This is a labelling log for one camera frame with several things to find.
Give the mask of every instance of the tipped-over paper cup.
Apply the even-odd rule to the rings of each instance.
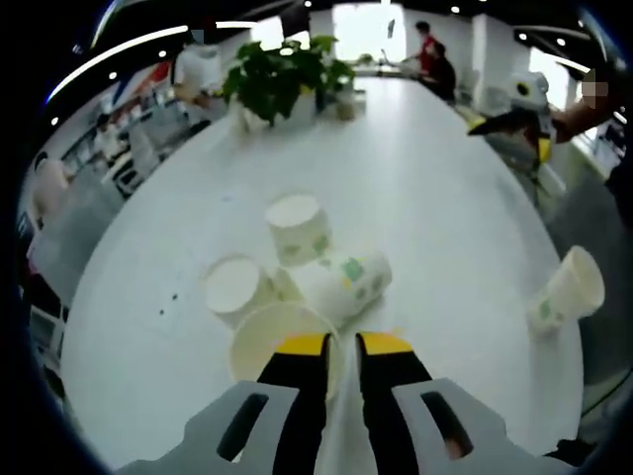
[[[275,300],[275,286],[253,259],[232,254],[215,262],[203,278],[207,307],[236,329],[255,309]]]
[[[304,301],[339,329],[360,314],[392,282],[383,252],[332,250],[301,267],[279,268],[277,298]]]
[[[532,328],[548,332],[592,315],[604,303],[604,281],[597,263],[574,246],[527,312]]]
[[[311,194],[295,193],[277,198],[266,211],[266,222],[283,266],[305,264],[331,245],[327,216]]]
[[[229,365],[233,380],[255,381],[275,348],[289,336],[331,333],[329,339],[327,395],[338,391],[344,356],[334,327],[314,310],[295,303],[274,303],[250,314],[233,335]]]

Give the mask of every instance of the potted plant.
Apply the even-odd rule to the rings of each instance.
[[[342,91],[355,73],[331,58],[335,42],[335,37],[320,36],[312,38],[308,49],[295,41],[269,50],[260,43],[242,46],[223,86],[226,102],[236,99],[272,127],[279,116],[291,117],[302,95],[325,97]]]

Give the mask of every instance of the gray gripper housing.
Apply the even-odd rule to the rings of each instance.
[[[397,386],[392,391],[407,423],[420,475],[558,475],[572,470],[560,460],[531,455],[513,444],[501,416],[448,379]],[[459,421],[469,449],[462,458],[450,459],[444,435],[429,410],[432,401],[450,408],[453,427]]]
[[[180,444],[156,460],[132,462],[117,474],[271,475],[298,394],[296,388],[239,381],[189,420]]]

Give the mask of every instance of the long white table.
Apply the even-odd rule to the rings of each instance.
[[[375,473],[352,334],[394,330],[430,373],[500,413],[532,453],[575,437],[578,326],[530,337],[523,314],[559,259],[519,184],[420,85],[363,79],[367,112],[231,140],[228,117],[175,152],[111,224],[77,290],[61,358],[70,404],[112,468],[154,459],[231,384],[230,332],[205,308],[206,266],[239,251],[268,266],[264,221],[282,192],[314,192],[335,244],[372,243],[393,265],[383,301],[343,336],[346,376],[317,473]]]

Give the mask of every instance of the ceiling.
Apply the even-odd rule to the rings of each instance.
[[[72,4],[66,0],[48,2],[54,5],[44,5],[43,8],[49,9],[49,12],[43,12],[43,16],[51,14],[59,20],[54,25],[46,25],[49,30],[53,27],[53,32],[45,39],[45,54],[41,60],[42,71],[45,71],[44,81],[34,92],[41,98],[43,106],[47,94],[68,73],[91,57],[127,40],[170,27],[191,25],[192,21],[200,18],[215,21],[256,21],[278,14],[293,1],[297,0],[120,0],[93,48],[90,48],[90,45],[96,27],[113,0],[84,0]],[[344,0],[312,2],[312,10],[322,10],[331,8],[334,3],[343,3]],[[488,13],[515,27],[538,25],[582,31],[574,9],[566,2],[403,0],[398,3],[402,3],[405,8],[440,15],[453,15],[451,7],[458,6],[460,16],[472,17]],[[72,15],[60,18],[59,11],[64,8],[64,4],[71,9]],[[217,39],[221,41],[236,33],[236,30],[220,30],[217,32]],[[526,40],[519,39],[518,35],[521,33],[527,35]],[[528,46],[563,55],[589,67],[600,62],[601,56],[597,46],[587,40],[566,35],[566,44],[560,47],[557,45],[557,39],[562,36],[559,33],[517,30],[515,34],[518,41],[523,41]],[[108,79],[110,71],[117,71],[121,76],[149,66],[158,61],[157,52],[162,49],[167,51],[167,58],[173,57],[182,47],[183,40],[184,35],[154,40],[118,53],[89,69],[62,89],[45,107],[41,107],[45,119],[40,121],[43,126],[38,130],[36,142],[43,142],[52,133],[52,126],[49,124],[51,117],[59,117],[63,121],[96,93],[108,87],[111,83]]]

